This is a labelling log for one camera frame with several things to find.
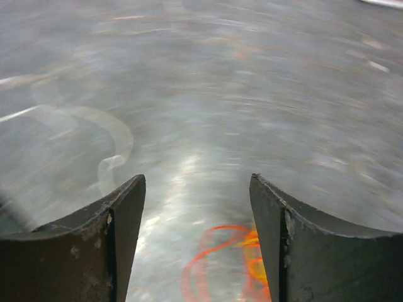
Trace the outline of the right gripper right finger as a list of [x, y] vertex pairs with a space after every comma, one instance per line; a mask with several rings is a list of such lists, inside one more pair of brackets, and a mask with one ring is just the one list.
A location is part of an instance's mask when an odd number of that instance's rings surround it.
[[273, 301], [402, 300], [402, 234], [350, 223], [251, 176], [249, 196]]

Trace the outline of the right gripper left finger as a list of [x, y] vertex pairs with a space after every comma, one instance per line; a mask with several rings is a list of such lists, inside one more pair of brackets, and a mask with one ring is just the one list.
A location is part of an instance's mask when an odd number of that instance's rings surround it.
[[145, 193], [139, 174], [34, 230], [2, 204], [1, 300], [125, 301]]

